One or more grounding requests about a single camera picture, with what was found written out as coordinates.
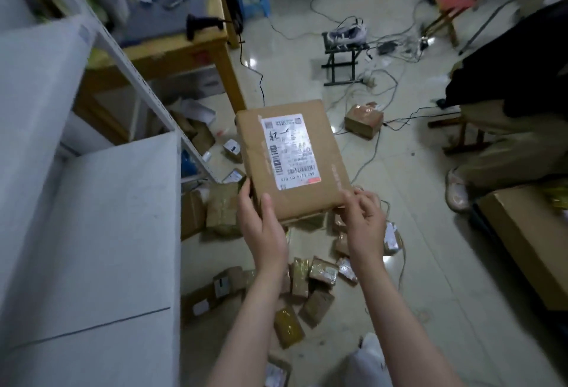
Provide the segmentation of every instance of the forearm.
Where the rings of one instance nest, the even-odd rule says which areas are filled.
[[[208,387],[264,385],[281,285],[278,272],[260,272],[255,278],[209,376]]]
[[[379,260],[358,273],[369,314],[395,387],[463,386],[404,303]]]

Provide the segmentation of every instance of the barcode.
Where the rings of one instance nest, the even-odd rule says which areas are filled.
[[[278,155],[278,148],[276,147],[276,145],[270,146],[270,155],[272,155],[272,163],[274,164],[274,171],[276,172],[277,175],[282,175],[284,171],[282,170],[282,163],[280,162],[280,155]]]
[[[295,167],[293,169],[288,169],[288,173],[292,175],[292,174],[298,174],[300,172],[311,172],[312,170],[314,170],[313,166],[300,166],[300,167]]]

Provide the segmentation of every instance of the shoe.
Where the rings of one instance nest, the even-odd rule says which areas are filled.
[[[446,175],[446,203],[458,214],[471,209],[465,181],[456,174],[456,169],[451,169]]]

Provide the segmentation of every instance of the red stool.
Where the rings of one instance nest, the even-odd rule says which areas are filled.
[[[475,0],[436,0],[436,6],[440,11],[440,17],[422,30],[424,37],[434,35],[444,27],[448,27],[450,40],[453,47],[459,45],[458,36],[454,28],[453,20],[463,12],[475,6]]]

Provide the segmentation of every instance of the gray mat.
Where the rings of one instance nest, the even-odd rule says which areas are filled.
[[[156,0],[153,4],[131,1],[130,17],[126,27],[112,32],[112,36],[121,47],[137,45],[156,37],[185,33],[185,20],[188,13],[196,17],[207,15],[207,0],[186,0],[172,10],[162,6],[168,0]]]

